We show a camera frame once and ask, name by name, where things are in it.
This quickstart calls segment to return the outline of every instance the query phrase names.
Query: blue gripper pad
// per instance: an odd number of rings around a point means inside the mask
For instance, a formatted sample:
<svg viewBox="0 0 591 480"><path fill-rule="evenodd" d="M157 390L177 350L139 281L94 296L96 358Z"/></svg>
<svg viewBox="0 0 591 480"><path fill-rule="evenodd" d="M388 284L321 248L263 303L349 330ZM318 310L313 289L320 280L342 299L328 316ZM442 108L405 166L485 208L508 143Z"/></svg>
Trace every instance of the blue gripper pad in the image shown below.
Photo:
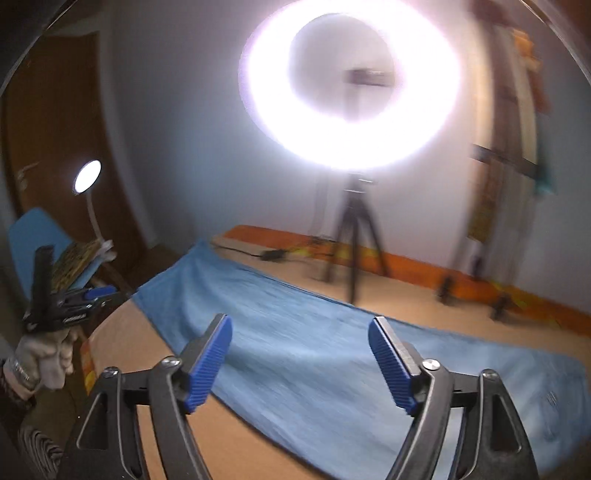
<svg viewBox="0 0 591 480"><path fill-rule="evenodd" d="M107 285L106 287L91 288L84 294L84 299L94 300L99 297L104 297L106 295L113 295L113 293L116 292L117 289L113 285Z"/></svg>
<svg viewBox="0 0 591 480"><path fill-rule="evenodd" d="M225 316L207 340L189 373L189 394L184 401L184 406L189 413L194 412L207 400L231 341L232 319Z"/></svg>
<svg viewBox="0 0 591 480"><path fill-rule="evenodd" d="M371 321L368 340L394 402L408 415L413 414L418 402L413 395L411 382L413 377L420 375L419 368L384 317L376 317ZM402 356L407 357L407 364Z"/></svg>

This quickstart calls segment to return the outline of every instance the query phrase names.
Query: chair backrest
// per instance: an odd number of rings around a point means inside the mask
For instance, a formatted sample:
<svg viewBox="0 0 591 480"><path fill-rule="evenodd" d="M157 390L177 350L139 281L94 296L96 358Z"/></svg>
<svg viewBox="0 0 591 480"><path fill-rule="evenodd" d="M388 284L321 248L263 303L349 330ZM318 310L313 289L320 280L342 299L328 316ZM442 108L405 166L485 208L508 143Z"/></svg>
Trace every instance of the chair backrest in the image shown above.
<svg viewBox="0 0 591 480"><path fill-rule="evenodd" d="M25 213L10 227L8 242L23 293L30 300L37 248L53 245L55 261L70 245L72 239L48 214L36 207Z"/></svg>

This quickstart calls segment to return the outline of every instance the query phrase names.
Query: white glove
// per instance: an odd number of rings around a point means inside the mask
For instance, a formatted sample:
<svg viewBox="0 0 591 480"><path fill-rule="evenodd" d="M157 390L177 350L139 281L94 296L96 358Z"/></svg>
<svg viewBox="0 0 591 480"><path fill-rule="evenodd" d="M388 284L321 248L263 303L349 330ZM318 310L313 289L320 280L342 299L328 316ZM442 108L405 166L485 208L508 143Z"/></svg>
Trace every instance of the white glove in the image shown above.
<svg viewBox="0 0 591 480"><path fill-rule="evenodd" d="M28 390L41 385L51 390L63 388L66 375L74 372L73 344L77 338L76 329L24 335L8 361L16 379Z"/></svg>

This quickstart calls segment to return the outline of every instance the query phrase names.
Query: blue chair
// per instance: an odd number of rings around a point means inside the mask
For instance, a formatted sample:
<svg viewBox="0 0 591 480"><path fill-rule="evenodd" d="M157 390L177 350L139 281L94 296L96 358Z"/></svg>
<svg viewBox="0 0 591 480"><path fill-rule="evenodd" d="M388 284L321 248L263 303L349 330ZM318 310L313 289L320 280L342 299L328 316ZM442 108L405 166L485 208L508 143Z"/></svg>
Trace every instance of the blue chair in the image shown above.
<svg viewBox="0 0 591 480"><path fill-rule="evenodd" d="M22 290L31 300L35 251L43 245L54 246L54 261L73 240L53 219L39 207L20 217L8 231L8 243L12 262L17 271ZM95 258L74 281L71 289L82 288L100 267L102 260Z"/></svg>

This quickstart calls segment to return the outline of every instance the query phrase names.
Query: lamp head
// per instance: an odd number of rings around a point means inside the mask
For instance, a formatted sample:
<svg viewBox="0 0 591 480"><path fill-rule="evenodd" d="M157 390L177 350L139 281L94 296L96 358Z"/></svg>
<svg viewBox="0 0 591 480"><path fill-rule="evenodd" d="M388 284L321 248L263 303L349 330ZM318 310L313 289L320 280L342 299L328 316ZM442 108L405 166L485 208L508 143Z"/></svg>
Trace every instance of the lamp head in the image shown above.
<svg viewBox="0 0 591 480"><path fill-rule="evenodd" d="M74 185L72 186L74 194L81 194L92 187L96 182L96 179L99 177L99 173L100 161L92 160L84 165L74 180Z"/></svg>

